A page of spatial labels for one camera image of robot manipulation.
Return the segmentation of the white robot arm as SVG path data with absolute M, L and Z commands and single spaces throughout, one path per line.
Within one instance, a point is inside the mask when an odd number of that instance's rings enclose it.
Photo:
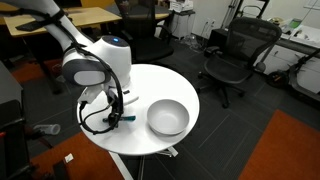
M 2 15 L 31 15 L 36 29 L 44 27 L 61 45 L 62 74 L 69 82 L 91 87 L 106 86 L 116 92 L 116 108 L 108 118 L 117 124 L 124 113 L 124 87 L 130 84 L 131 50 L 126 41 L 103 36 L 93 42 L 83 35 L 53 0 L 0 0 L 16 7 Z

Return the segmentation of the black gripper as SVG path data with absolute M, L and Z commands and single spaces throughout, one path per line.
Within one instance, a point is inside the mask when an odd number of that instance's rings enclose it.
M 123 114 L 124 110 L 123 110 L 123 94 L 122 91 L 117 91 L 116 88 L 109 88 L 107 90 L 107 101 L 108 104 L 111 106 L 111 113 L 108 115 L 111 117 L 121 117 L 121 115 Z M 118 125 L 118 121 L 113 122 L 113 123 L 109 123 L 110 126 L 117 126 Z

